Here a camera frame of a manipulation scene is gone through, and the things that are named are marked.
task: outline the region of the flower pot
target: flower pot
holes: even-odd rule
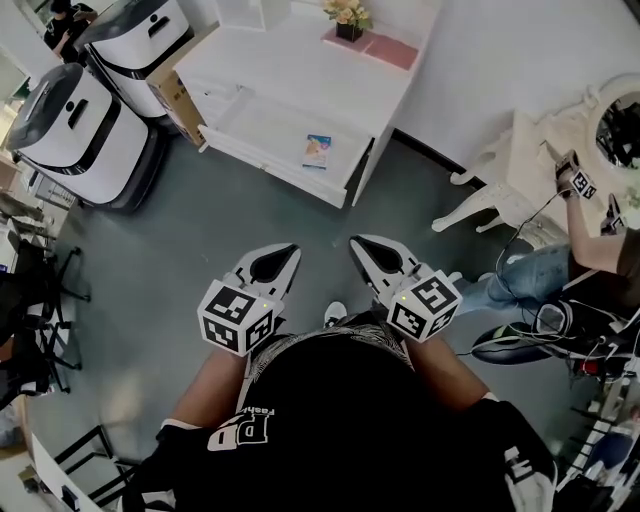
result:
[[[355,25],[347,25],[344,23],[336,24],[336,36],[340,39],[345,39],[355,43],[362,37],[362,34],[364,34],[364,30]]]

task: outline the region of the gray floor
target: gray floor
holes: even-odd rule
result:
[[[31,422],[56,452],[97,423],[120,456],[141,459],[154,448],[160,422],[212,347],[200,338],[196,307],[214,278],[245,252],[276,242],[303,248],[303,263],[286,299],[284,329],[316,328],[326,305],[342,300],[363,310],[371,296],[348,255],[357,233],[397,239],[432,267],[475,278],[491,270],[512,231],[477,235],[477,216],[437,234],[431,221],[472,192],[454,187],[433,162],[392,141],[359,204],[337,210],[268,174],[214,150],[198,154],[186,141],[170,148],[148,201],[124,217],[76,209],[63,246],[79,245],[75,287],[91,290],[78,305],[74,338],[84,370],[69,374],[72,394],[31,401]],[[497,325],[493,313],[460,318],[448,339],[466,351]],[[518,406],[551,440],[571,403],[592,389],[573,389],[564,364],[549,360],[504,368],[467,358],[493,391]]]

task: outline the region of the black t-shirt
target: black t-shirt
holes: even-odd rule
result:
[[[555,479],[544,444],[511,405],[485,399],[448,412],[406,362],[353,335],[320,334],[279,353],[217,430],[175,423],[136,472],[125,512],[390,501],[510,511],[505,452],[514,447],[526,467]]]
[[[627,230],[618,259],[618,273],[598,272],[582,287],[589,304],[631,319],[640,308],[640,231]],[[569,278],[577,279],[589,269],[578,265],[573,254],[569,260]]]
[[[78,61],[78,52],[73,47],[73,43],[89,26],[89,22],[87,20],[73,21],[73,15],[78,11],[93,12],[93,9],[85,4],[72,5],[64,19],[56,20],[54,18],[48,23],[47,32],[44,35],[44,42],[53,50],[58,46],[60,39],[62,39],[62,34],[67,30],[71,32],[71,37],[60,52],[62,60],[67,64]]]

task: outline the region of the wrist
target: wrist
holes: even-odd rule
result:
[[[578,195],[578,192],[576,192],[576,190],[571,187],[568,188],[566,190],[563,190],[562,193],[560,194],[560,196],[562,197],[562,199],[564,199],[565,201],[569,201],[571,198],[575,198],[578,199],[580,196]]]

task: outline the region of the white robot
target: white robot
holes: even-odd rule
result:
[[[365,282],[389,310],[387,322],[403,336],[422,343],[449,325],[462,298],[442,271],[433,272],[393,240],[358,235],[349,244]],[[198,307],[203,339],[244,356],[273,334],[301,257],[293,244],[243,256]]]

